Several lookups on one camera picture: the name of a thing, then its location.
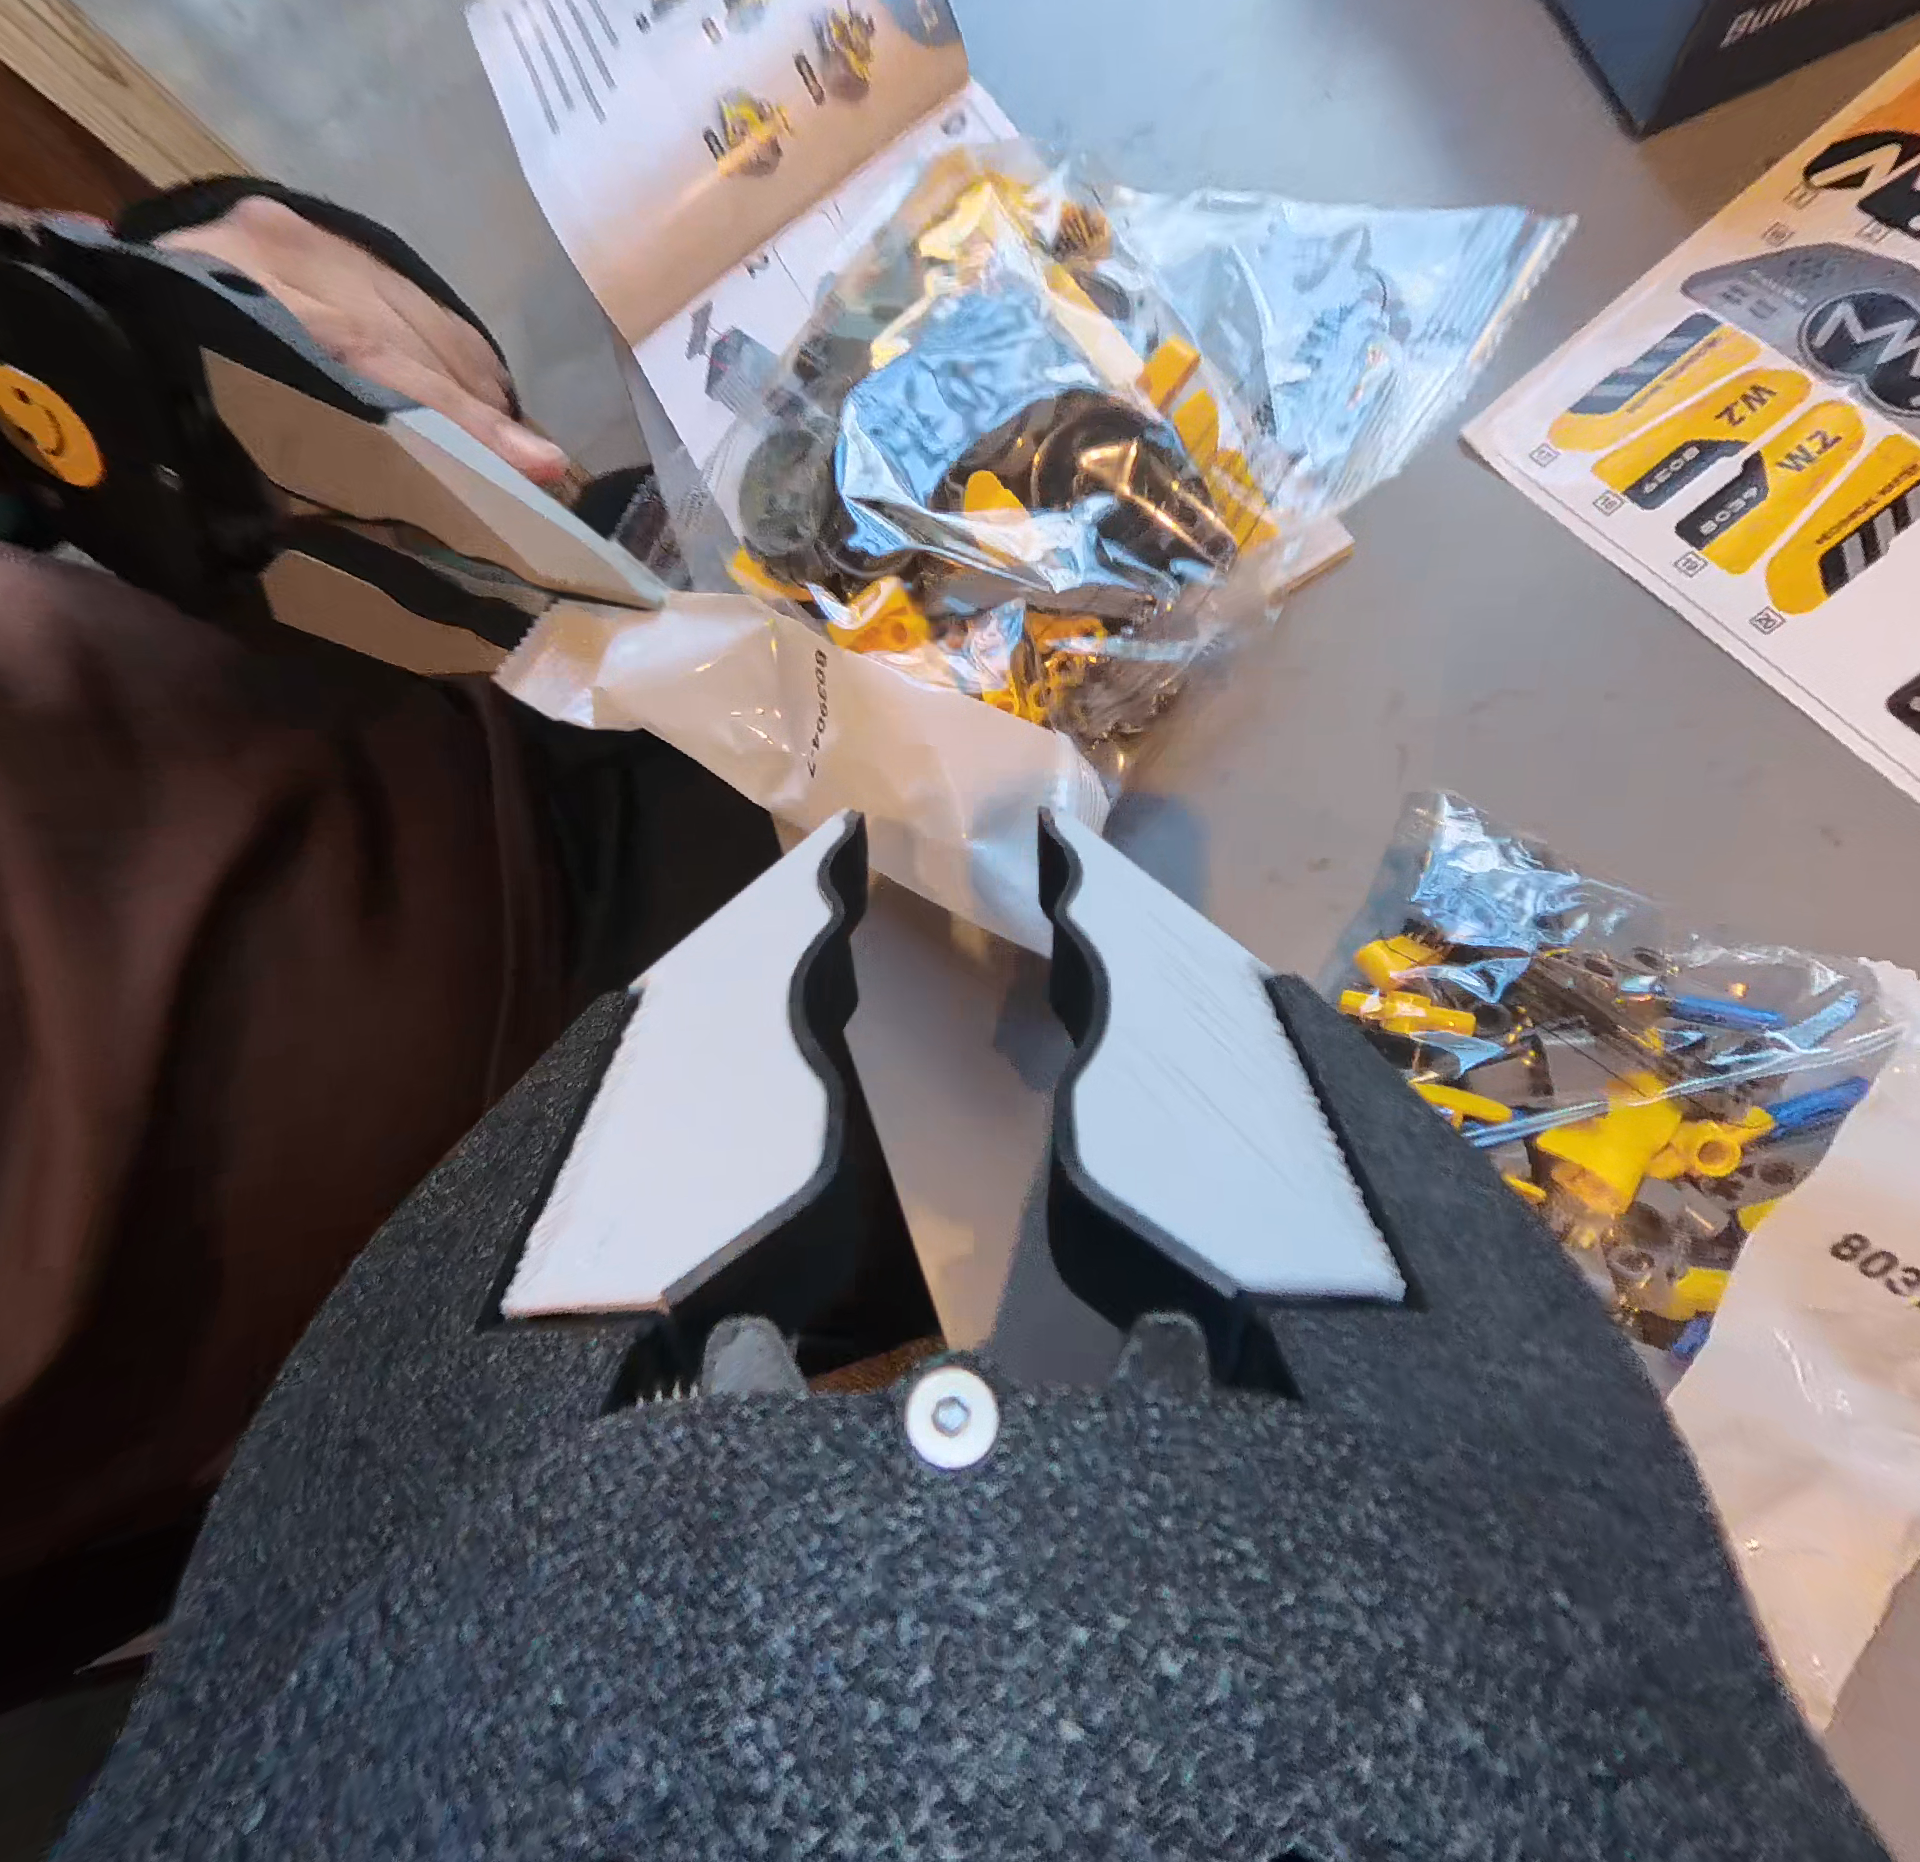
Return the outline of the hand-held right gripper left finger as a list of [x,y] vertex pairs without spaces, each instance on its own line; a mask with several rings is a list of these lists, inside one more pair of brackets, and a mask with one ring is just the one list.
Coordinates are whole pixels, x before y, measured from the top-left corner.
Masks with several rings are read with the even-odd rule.
[[501,1311],[690,1318],[760,1279],[812,1308],[846,1279],[853,927],[866,823],[835,811],[630,987]]

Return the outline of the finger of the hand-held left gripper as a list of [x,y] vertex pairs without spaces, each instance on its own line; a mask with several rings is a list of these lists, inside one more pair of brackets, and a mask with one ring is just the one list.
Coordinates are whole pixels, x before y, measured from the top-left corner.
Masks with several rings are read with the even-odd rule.
[[658,608],[668,585],[589,530],[498,450],[336,361],[283,351],[248,367],[203,348],[215,414],[275,505],[277,553],[368,579],[417,611],[488,596]]
[[373,540],[283,549],[259,590],[281,626],[423,678],[495,674],[542,613],[528,590]]

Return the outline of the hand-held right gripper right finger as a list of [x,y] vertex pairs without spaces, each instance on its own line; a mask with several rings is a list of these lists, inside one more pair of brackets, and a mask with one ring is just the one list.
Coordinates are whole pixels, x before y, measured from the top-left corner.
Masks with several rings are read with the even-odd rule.
[[1074,817],[1039,873],[1068,1200],[1232,1301],[1407,1301],[1274,969]]

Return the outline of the robot kit instruction booklet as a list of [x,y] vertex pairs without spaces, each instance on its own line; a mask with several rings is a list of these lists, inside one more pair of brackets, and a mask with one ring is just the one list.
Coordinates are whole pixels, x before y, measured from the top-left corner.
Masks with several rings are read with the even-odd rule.
[[668,485],[708,618],[719,452],[918,169],[1020,130],[948,0],[470,0],[519,169],[681,442]]

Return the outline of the clear bag of yellow parts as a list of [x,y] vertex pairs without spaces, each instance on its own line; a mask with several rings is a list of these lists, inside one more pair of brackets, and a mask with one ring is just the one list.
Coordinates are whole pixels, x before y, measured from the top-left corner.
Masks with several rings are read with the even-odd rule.
[[726,585],[552,608],[501,671],[1043,945],[1036,823],[1141,739],[1442,433],[1577,219],[1141,192],[1014,141],[840,250],[704,463]]

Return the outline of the blue cardboard kit box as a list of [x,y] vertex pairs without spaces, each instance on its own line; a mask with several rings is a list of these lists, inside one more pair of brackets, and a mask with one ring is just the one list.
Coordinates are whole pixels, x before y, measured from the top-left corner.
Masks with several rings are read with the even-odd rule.
[[1917,12],[1917,0],[1541,0],[1641,137]]

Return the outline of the grey desk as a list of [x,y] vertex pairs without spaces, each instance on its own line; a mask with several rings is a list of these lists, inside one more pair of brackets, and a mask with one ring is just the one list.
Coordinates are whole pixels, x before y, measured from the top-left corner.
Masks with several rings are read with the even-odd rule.
[[[479,309],[589,468],[641,394],[539,217],[467,0],[73,0],[254,169],[378,217]],[[1885,27],[1635,141],[1541,0],[949,0],[1036,137],[1147,188],[1580,219],[1476,398],[1583,328],[1907,51]],[[1261,960],[1320,974],[1404,795],[1465,792],[1700,928],[1917,967],[1917,804],[1439,436],[1150,735],[1111,834]],[[1114,1335],[1043,1267],[1066,1035],[1046,960],[876,882],[853,1047],[954,1348],[1084,1373]]]

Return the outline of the person's left hand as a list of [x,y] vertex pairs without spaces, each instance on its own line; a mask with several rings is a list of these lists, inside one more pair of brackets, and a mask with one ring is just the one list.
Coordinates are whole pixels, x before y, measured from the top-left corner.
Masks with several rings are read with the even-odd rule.
[[264,192],[157,241],[248,276],[326,354],[443,411],[535,485],[563,491],[570,482],[570,456],[524,419],[514,374],[490,336],[363,241]]

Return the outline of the bag of yellow blue parts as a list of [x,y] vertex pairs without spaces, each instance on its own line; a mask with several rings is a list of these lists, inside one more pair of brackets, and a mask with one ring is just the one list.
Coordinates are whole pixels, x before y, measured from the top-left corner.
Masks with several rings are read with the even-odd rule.
[[1638,1344],[1830,1728],[1917,1588],[1917,973],[1693,928],[1433,791],[1322,992]]

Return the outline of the yellow and black sticker sheet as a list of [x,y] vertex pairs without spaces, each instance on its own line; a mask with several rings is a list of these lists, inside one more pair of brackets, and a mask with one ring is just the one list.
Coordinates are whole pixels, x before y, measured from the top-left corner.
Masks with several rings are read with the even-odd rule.
[[1466,446],[1917,792],[1917,51]]

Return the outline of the wooden frame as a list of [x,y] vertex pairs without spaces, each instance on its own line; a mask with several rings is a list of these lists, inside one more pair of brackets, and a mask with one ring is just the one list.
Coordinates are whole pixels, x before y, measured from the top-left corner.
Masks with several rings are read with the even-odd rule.
[[150,192],[248,172],[73,0],[2,0],[2,202],[111,219]]

